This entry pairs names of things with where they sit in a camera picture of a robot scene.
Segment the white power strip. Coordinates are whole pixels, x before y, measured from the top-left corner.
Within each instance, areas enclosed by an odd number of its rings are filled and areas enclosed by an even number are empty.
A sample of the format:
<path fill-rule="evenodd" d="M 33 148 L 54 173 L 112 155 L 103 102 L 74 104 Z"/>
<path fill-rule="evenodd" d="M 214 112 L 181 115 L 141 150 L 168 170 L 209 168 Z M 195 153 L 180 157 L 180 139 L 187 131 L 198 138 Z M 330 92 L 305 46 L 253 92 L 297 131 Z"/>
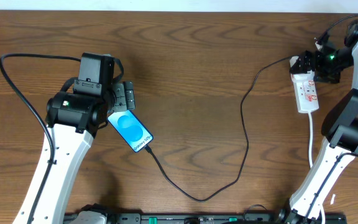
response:
<path fill-rule="evenodd" d="M 314 83 L 314 71 L 305 72 L 290 71 L 293 82 L 296 106 L 299 113 L 311 113 L 319 109 L 316 85 Z"/>

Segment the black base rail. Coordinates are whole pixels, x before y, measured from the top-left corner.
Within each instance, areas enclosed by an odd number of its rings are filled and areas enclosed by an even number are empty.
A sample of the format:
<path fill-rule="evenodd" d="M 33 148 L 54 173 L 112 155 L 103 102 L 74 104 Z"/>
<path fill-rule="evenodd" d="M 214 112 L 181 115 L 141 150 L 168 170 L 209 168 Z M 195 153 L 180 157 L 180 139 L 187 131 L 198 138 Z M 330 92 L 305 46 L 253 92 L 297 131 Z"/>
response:
<path fill-rule="evenodd" d="M 273 223 L 273 214 L 269 213 L 246 213 L 245 215 L 214 215 L 214 214 L 187 214 L 187 215 L 141 215 L 139 213 L 117 213 L 107 217 L 106 223 L 120 224 L 149 224 L 149 223 L 227 223 L 243 222 L 247 223 Z M 65 215 L 62 223 L 96 223 L 94 215 Z M 347 219 L 344 215 L 327 215 L 326 223 L 346 224 Z"/>

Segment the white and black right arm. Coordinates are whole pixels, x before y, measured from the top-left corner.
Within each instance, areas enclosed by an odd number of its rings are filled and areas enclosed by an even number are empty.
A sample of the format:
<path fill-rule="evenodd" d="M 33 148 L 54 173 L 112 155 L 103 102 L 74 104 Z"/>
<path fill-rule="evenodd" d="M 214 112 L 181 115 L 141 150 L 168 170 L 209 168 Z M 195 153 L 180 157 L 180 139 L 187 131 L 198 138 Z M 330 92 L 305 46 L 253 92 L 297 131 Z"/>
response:
<path fill-rule="evenodd" d="M 348 94 L 325 117 L 320 152 L 305 180 L 277 215 L 277 223 L 322 223 L 321 210 L 337 179 L 358 157 L 358 14 L 351 15 L 344 47 L 336 49 L 325 30 L 316 39 L 315 52 L 305 51 L 290 60 L 290 74 L 300 94 L 313 101 L 316 95 L 306 88 L 312 82 L 337 84 L 341 72 L 353 69 Z"/>

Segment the blue Samsung Galaxy smartphone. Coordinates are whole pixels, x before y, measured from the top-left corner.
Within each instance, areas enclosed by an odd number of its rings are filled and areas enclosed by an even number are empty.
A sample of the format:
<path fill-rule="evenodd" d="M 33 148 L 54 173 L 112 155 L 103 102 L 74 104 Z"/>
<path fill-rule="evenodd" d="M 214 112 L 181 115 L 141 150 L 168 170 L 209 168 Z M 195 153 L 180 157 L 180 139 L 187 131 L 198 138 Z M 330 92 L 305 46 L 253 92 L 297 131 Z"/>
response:
<path fill-rule="evenodd" d="M 139 152 L 154 140 L 152 133 L 130 110 L 111 114 L 108 122 L 134 152 Z"/>

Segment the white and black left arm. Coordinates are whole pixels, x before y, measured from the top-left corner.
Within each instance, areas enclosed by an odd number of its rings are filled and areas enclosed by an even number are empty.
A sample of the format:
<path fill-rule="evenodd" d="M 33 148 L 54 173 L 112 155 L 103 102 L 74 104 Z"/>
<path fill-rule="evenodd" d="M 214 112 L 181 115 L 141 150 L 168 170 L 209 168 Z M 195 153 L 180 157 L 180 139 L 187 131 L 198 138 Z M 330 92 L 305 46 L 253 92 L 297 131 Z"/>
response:
<path fill-rule="evenodd" d="M 78 169 L 108 114 L 135 108 L 118 58 L 84 53 L 79 63 L 79 75 L 47 102 L 42 152 L 14 223 L 62 223 Z"/>

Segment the white paper scrap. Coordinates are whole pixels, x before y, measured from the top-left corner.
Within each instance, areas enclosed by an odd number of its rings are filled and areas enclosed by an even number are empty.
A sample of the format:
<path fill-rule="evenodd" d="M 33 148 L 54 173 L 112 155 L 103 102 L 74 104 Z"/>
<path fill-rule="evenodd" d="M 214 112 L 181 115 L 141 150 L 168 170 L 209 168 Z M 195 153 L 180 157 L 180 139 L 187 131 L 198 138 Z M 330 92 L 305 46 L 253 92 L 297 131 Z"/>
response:
<path fill-rule="evenodd" d="M 332 194 L 331 200 L 330 200 L 330 205 L 334 204 L 334 200 L 335 200 L 336 194 Z"/>

